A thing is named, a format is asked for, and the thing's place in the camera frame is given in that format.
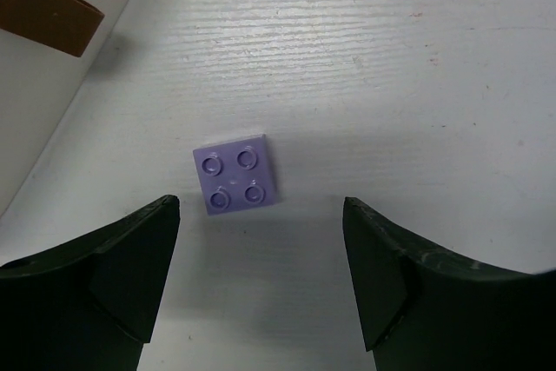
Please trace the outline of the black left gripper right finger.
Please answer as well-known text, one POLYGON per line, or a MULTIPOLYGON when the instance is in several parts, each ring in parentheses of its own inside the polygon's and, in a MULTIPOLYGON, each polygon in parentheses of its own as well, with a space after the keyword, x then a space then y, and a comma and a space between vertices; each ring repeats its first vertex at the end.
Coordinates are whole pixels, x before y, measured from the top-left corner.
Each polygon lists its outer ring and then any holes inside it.
POLYGON ((361 331, 379 370, 552 370, 555 274, 453 252, 348 197, 342 230, 361 331))

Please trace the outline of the purple lego with studs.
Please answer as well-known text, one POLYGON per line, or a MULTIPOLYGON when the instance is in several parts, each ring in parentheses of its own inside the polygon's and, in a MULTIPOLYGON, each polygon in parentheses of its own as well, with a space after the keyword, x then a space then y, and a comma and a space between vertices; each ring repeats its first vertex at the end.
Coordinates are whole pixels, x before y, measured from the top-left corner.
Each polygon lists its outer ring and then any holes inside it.
POLYGON ((275 174, 265 135, 195 149, 193 157, 209 215, 277 203, 275 174))

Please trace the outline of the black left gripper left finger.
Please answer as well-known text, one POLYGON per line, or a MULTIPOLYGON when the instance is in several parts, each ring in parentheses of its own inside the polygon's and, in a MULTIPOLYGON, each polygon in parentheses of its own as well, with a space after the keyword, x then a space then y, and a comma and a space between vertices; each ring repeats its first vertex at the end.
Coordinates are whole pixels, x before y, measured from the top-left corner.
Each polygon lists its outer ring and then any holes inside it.
POLYGON ((1 267, 3 370, 135 370, 150 343, 180 224, 165 195, 1 267))

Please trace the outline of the white three-drawer cabinet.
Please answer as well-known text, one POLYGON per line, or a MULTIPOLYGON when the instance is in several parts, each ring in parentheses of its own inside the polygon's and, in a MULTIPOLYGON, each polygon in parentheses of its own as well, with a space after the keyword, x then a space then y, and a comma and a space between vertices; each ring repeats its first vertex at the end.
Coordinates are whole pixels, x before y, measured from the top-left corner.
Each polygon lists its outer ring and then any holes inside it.
POLYGON ((104 19, 80 57, 1 33, 1 208, 7 209, 128 0, 84 0, 104 19))

